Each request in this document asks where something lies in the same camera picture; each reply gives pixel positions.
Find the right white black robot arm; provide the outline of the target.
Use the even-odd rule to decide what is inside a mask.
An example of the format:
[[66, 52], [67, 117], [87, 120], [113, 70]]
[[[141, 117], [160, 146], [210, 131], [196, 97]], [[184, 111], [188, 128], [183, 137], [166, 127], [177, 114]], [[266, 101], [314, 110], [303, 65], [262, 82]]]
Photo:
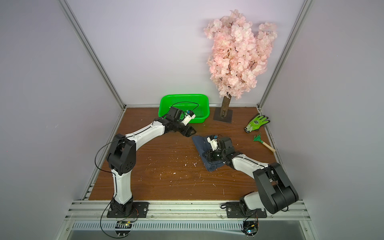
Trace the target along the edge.
[[236, 151], [230, 138], [208, 136], [203, 138], [200, 147], [197, 143], [195, 146], [207, 171], [213, 172], [226, 165], [255, 180], [258, 191], [240, 199], [245, 216], [257, 208], [256, 197], [271, 214], [286, 212], [299, 200], [298, 192], [280, 164], [263, 163]]

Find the dark blue printed pillowcase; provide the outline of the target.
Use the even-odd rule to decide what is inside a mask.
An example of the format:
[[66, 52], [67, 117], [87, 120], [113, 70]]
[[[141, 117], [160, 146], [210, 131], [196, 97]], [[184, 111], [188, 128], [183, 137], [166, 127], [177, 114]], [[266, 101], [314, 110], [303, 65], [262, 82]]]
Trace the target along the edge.
[[194, 143], [207, 171], [213, 172], [213, 171], [217, 170], [218, 168], [221, 168], [225, 165], [221, 161], [209, 161], [208, 160], [208, 153], [209, 153], [209, 151], [212, 150], [212, 148], [211, 148], [210, 143], [208, 143], [208, 140], [206, 137], [195, 136], [195, 137], [192, 137], [192, 140], [193, 140], [193, 143]]

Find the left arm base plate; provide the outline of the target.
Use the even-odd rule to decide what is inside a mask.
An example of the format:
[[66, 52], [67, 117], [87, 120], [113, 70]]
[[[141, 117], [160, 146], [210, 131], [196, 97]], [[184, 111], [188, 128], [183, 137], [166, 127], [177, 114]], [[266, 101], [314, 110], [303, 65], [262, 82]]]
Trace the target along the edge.
[[146, 218], [149, 202], [127, 202], [122, 205], [115, 201], [108, 208], [107, 218]]

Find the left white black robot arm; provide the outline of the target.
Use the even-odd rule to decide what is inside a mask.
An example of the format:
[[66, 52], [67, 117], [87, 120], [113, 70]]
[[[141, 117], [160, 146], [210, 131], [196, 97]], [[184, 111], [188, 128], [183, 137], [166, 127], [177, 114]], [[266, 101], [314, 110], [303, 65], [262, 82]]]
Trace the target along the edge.
[[137, 162], [137, 150], [169, 132], [179, 132], [185, 137], [191, 137], [196, 133], [190, 125], [190, 121], [195, 117], [192, 110], [183, 111], [171, 107], [165, 115], [155, 118], [149, 125], [130, 134], [117, 134], [106, 144], [110, 147], [107, 162], [114, 182], [114, 196], [109, 214], [113, 217], [127, 217], [134, 212], [131, 175]]

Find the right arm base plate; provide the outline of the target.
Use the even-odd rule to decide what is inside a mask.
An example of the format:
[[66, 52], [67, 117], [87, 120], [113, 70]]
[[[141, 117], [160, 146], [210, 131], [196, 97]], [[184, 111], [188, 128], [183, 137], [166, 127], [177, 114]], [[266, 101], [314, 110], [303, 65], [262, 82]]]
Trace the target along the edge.
[[265, 209], [249, 209], [244, 202], [226, 202], [221, 204], [221, 209], [226, 211], [227, 218], [239, 219], [239, 218], [267, 218], [267, 212]]

